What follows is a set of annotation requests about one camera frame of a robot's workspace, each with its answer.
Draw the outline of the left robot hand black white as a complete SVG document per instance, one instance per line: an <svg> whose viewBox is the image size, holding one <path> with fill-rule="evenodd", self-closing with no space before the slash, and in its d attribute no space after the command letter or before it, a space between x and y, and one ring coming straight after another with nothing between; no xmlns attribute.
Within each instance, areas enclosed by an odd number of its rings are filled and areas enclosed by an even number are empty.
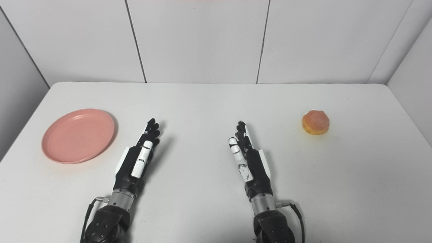
<svg viewBox="0 0 432 243"><path fill-rule="evenodd" d="M154 149L160 143L159 123L155 118L147 122L136 145L126 149L118 166L113 190L128 191L137 196L144 188L144 175L153 159Z"/></svg>

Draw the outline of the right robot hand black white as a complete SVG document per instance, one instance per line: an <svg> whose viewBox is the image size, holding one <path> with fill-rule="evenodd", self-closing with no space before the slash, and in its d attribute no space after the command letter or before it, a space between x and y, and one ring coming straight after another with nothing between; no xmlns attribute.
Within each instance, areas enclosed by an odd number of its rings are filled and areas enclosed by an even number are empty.
<svg viewBox="0 0 432 243"><path fill-rule="evenodd" d="M254 148L246 124L240 120L234 137L229 138L229 147L244 180L244 189L250 201L257 195L273 195L270 177L263 157Z"/></svg>

